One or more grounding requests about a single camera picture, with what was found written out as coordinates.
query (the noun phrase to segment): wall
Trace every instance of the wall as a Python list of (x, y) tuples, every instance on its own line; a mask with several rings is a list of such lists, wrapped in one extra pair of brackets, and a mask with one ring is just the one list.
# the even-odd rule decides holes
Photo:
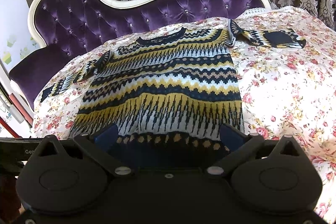
[(39, 47), (28, 31), (28, 10), (26, 0), (0, 0), (0, 59), (7, 73)]

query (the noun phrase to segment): purple headboard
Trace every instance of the purple headboard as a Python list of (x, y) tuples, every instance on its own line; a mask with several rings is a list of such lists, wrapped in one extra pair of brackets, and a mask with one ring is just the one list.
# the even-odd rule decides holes
[[(137, 1), (122, 4), (125, 6)], [(30, 26), (30, 31), (32, 36), (34, 32), (39, 35), (37, 39), (36, 35), (33, 38), (45, 42), (44, 45), (39, 43), (44, 47), (16, 65), (9, 77), (18, 84), (34, 108), (36, 96), (53, 75), (72, 58), (107, 40), (173, 23), (210, 17), (234, 19), (246, 9), (265, 6), (265, 0), (152, 0), (133, 8), (120, 9), (101, 0), (39, 0), (34, 10), (30, 8), (34, 26), (34, 29)]]

